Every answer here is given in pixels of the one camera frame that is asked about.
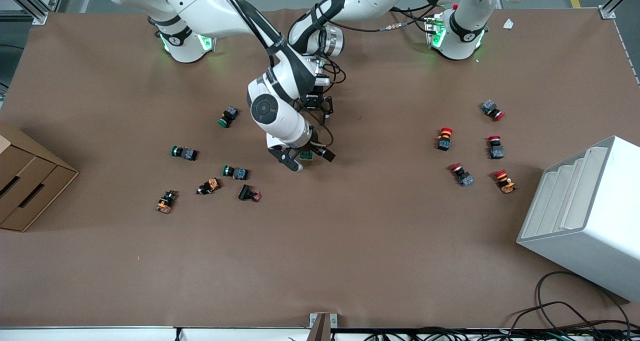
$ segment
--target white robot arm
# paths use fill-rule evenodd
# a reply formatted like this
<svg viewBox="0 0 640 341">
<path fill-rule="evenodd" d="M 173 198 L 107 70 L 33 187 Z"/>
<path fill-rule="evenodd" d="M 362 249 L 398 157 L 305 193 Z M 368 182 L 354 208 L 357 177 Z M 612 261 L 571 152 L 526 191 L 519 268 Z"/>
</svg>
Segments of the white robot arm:
<svg viewBox="0 0 640 341">
<path fill-rule="evenodd" d="M 455 0 L 427 0 L 438 5 Z M 512 3 L 524 0 L 507 0 Z M 487 20 L 496 9 L 498 0 L 460 0 L 457 9 L 448 9 L 430 20 L 430 46 L 452 60 L 470 57 L 480 47 Z"/>
<path fill-rule="evenodd" d="M 244 0 L 113 0 L 149 13 L 169 40 L 170 54 L 188 55 L 196 61 L 204 53 L 195 47 L 199 39 L 255 34 L 269 56 L 279 63 L 249 84 L 247 105 L 251 117 L 267 133 L 267 147 L 278 160 L 295 172 L 302 166 L 295 160 L 301 151 L 313 151 L 329 161 L 333 154 L 318 142 L 311 125 L 292 107 L 295 99 L 311 91 L 316 83 L 315 69 L 287 43 L 272 24 Z"/>
<path fill-rule="evenodd" d="M 332 22 L 358 21 L 377 18 L 400 0 L 322 0 L 302 15 L 288 32 L 288 41 L 300 54 L 338 56 L 344 47 L 342 30 Z M 429 5 L 444 6 L 457 0 L 427 0 Z M 507 0 L 512 3 L 523 0 Z M 497 0 L 461 0 L 456 10 L 447 10 L 443 19 L 434 20 L 430 44 L 450 59 L 462 60 L 471 56 L 480 45 L 487 20 L 496 8 Z"/>
<path fill-rule="evenodd" d="M 332 22 L 379 18 L 400 0 L 322 0 L 291 26 L 288 42 L 300 54 L 322 52 L 338 56 L 343 51 L 343 31 Z"/>
</svg>

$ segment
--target cardboard drawer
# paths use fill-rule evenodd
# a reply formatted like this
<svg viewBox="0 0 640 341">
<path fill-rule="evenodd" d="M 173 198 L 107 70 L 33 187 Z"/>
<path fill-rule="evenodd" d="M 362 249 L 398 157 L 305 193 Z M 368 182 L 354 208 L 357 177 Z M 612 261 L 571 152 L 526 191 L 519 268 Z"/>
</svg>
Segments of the cardboard drawer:
<svg viewBox="0 0 640 341">
<path fill-rule="evenodd" d="M 14 179 L 34 158 L 29 152 L 9 146 L 0 153 L 0 190 Z"/>
<path fill-rule="evenodd" d="M 75 176 L 75 171 L 57 166 L 36 186 L 35 192 L 27 196 L 28 198 L 24 199 L 11 215 L 0 224 L 0 227 L 2 229 L 25 231 Z"/>
<path fill-rule="evenodd" d="M 0 221 L 4 221 L 29 195 L 38 188 L 42 180 L 56 167 L 54 163 L 34 157 L 9 184 L 3 186 L 0 195 Z"/>
</svg>

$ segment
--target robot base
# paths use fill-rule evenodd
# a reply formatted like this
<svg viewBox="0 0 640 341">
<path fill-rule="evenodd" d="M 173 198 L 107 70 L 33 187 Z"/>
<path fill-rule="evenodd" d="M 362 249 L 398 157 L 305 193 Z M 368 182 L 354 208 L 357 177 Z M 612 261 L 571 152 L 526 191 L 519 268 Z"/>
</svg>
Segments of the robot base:
<svg viewBox="0 0 640 341">
<path fill-rule="evenodd" d="M 160 36 L 160 40 L 164 44 L 164 51 L 169 52 L 174 60 L 183 64 L 195 63 L 207 52 L 214 52 L 216 48 L 215 38 L 200 36 L 195 32 L 192 32 L 182 45 L 174 45 L 171 37 L 169 40 L 165 40 L 163 36 Z"/>
<path fill-rule="evenodd" d="M 473 54 L 478 47 L 482 37 L 485 35 L 483 30 L 471 42 L 464 42 L 460 37 L 451 31 L 450 18 L 453 9 L 445 10 L 444 13 L 434 15 L 436 24 L 427 24 L 427 30 L 434 31 L 435 35 L 427 33 L 427 42 L 429 47 L 439 52 L 442 56 L 451 60 L 464 60 Z"/>
</svg>

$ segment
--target table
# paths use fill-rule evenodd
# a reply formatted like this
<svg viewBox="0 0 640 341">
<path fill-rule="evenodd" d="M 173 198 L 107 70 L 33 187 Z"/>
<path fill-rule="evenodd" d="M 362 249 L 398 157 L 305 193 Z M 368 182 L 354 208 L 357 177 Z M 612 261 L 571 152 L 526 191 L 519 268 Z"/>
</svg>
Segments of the table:
<svg viewBox="0 0 640 341">
<path fill-rule="evenodd" d="M 266 15 L 285 31 L 301 12 Z M 638 85 L 596 9 L 497 10 L 464 61 L 434 54 L 416 28 L 346 31 L 335 60 L 348 79 L 330 92 L 336 158 L 300 174 L 251 120 L 247 83 L 268 65 L 254 38 L 179 64 L 145 19 L 53 13 L 30 32 L 0 119 L 80 175 L 28 232 L 0 232 L 2 326 L 297 327 L 318 311 L 341 327 L 510 326 L 560 269 L 515 243 L 542 170 L 612 134 L 640 144 Z M 487 99 L 500 122 L 481 113 Z M 240 116 L 222 129 L 230 104 Z M 448 152 L 434 149 L 441 127 L 454 130 Z M 500 161 L 487 156 L 493 134 Z M 173 158 L 173 145 L 201 156 Z M 454 163 L 473 186 L 456 183 Z M 224 165 L 249 169 L 262 200 L 240 202 L 229 178 L 195 195 Z M 503 168 L 510 195 L 490 177 Z M 154 206 L 169 189 L 179 196 L 164 215 Z M 549 279 L 543 298 L 620 318 L 578 280 Z M 637 304 L 626 310 L 638 321 Z"/>
</svg>

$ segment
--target gray floor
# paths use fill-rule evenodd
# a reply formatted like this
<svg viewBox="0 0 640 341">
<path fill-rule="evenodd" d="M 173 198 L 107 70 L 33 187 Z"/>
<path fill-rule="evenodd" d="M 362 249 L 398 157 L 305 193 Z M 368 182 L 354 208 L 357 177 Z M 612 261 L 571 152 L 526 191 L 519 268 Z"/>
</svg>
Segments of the gray floor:
<svg viewBox="0 0 640 341">
<path fill-rule="evenodd" d="M 262 11 L 278 9 L 306 9 L 320 0 L 248 0 Z M 583 7 L 597 6 L 604 0 L 580 0 Z M 425 4 L 424 0 L 400 0 L 398 7 L 414 8 Z M 503 4 L 505 9 L 570 8 L 570 0 L 525 0 L 519 4 Z M 69 0 L 65 11 L 71 13 L 135 13 L 138 10 L 125 8 L 110 0 Z M 631 60 L 640 64 L 640 0 L 625 0 L 616 11 L 617 23 L 629 50 Z M 26 44 L 30 22 L 0 21 L 0 44 L 23 47 Z M 0 46 L 0 82 L 9 85 L 20 59 L 21 50 Z"/>
<path fill-rule="evenodd" d="M 607 0 L 580 0 L 583 8 L 597 8 Z M 640 67 L 640 0 L 624 0 L 615 9 L 615 23 L 631 62 Z"/>
</svg>

